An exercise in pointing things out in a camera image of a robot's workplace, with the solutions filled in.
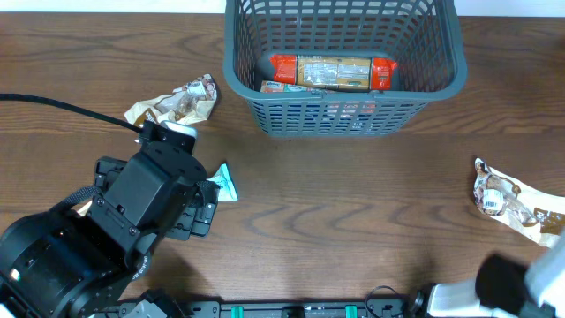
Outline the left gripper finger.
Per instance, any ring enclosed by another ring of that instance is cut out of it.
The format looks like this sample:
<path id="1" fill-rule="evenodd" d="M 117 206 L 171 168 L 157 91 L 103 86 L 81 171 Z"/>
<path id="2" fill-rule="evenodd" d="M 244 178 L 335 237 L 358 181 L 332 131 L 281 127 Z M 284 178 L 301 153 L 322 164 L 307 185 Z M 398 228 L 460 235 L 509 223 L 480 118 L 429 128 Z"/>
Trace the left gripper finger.
<path id="1" fill-rule="evenodd" d="M 200 207 L 189 207 L 173 223 L 166 237 L 181 241 L 188 240 L 191 236 L 206 237 L 209 233 L 217 205 L 206 203 Z"/>
<path id="2" fill-rule="evenodd" d="M 127 161 L 118 160 L 108 156 L 99 158 L 94 165 L 93 185 L 102 190 L 109 190 L 126 164 Z"/>

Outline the orange tan pasta package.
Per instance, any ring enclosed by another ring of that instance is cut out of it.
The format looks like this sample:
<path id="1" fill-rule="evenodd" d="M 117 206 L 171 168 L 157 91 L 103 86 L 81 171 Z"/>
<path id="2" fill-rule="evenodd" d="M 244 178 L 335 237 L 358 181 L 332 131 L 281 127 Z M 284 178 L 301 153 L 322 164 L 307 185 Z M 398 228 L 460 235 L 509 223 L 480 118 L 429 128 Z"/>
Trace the orange tan pasta package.
<path id="1" fill-rule="evenodd" d="M 397 62 L 385 57 L 331 57 L 275 54 L 274 80 L 334 90 L 389 90 Z"/>

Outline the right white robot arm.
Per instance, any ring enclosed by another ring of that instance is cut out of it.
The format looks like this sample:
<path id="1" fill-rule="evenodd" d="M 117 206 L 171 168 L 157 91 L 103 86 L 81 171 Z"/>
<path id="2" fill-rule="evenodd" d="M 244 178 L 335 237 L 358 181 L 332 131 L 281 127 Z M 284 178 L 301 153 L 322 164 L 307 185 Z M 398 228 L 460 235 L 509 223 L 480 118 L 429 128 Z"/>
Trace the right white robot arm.
<path id="1" fill-rule="evenodd" d="M 426 317 L 564 318 L 564 238 L 530 266 L 490 255 L 476 277 L 435 285 Z"/>

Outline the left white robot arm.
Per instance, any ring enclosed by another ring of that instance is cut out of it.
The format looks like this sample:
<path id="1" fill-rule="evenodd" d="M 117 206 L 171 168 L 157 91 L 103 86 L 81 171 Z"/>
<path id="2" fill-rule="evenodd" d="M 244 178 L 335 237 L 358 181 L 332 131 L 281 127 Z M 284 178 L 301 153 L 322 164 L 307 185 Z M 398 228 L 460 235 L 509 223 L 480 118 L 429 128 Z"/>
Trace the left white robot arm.
<path id="1" fill-rule="evenodd" d="M 207 235 L 219 187 L 190 148 L 154 141 L 101 158 L 102 182 L 1 237 L 1 301 L 23 317 L 88 317 L 112 306 L 164 238 Z"/>

